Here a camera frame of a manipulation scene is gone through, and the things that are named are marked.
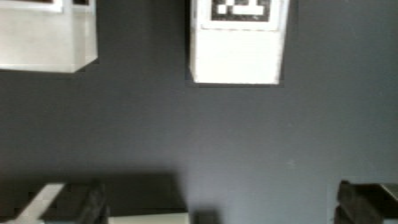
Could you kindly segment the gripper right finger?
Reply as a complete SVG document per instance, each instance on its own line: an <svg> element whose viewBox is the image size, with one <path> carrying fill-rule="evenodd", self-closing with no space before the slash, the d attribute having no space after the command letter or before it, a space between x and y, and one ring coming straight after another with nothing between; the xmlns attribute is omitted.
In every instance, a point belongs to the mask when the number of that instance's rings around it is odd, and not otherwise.
<svg viewBox="0 0 398 224"><path fill-rule="evenodd" d="M347 180L338 188L337 224L398 224L398 184Z"/></svg>

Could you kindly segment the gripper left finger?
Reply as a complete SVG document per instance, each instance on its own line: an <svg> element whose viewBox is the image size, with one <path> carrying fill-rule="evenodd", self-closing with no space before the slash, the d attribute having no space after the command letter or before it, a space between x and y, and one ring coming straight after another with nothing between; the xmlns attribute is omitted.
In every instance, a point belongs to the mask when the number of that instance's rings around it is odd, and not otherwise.
<svg viewBox="0 0 398 224"><path fill-rule="evenodd" d="M104 184L49 183L12 224L109 224Z"/></svg>

